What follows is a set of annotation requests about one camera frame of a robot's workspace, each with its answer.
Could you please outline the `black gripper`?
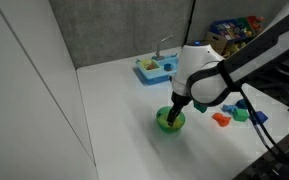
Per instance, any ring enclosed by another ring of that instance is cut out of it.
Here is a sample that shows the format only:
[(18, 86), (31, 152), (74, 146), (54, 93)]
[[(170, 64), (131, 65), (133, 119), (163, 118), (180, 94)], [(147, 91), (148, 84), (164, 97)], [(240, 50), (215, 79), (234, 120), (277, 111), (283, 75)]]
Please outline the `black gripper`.
[(182, 96), (172, 92), (171, 100), (173, 102), (173, 106), (170, 109), (167, 117), (167, 123), (170, 127), (182, 121), (181, 110), (183, 107), (190, 103), (191, 98), (189, 96)]

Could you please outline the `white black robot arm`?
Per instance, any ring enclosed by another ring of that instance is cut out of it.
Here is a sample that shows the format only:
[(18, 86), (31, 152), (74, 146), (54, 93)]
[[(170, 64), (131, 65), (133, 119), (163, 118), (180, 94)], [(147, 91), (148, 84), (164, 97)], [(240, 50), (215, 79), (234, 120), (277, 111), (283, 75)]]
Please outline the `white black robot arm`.
[(289, 1), (259, 35), (227, 58), (208, 43), (184, 45), (171, 78), (173, 106), (167, 123), (172, 125), (190, 102), (221, 104), (247, 80), (288, 59)]

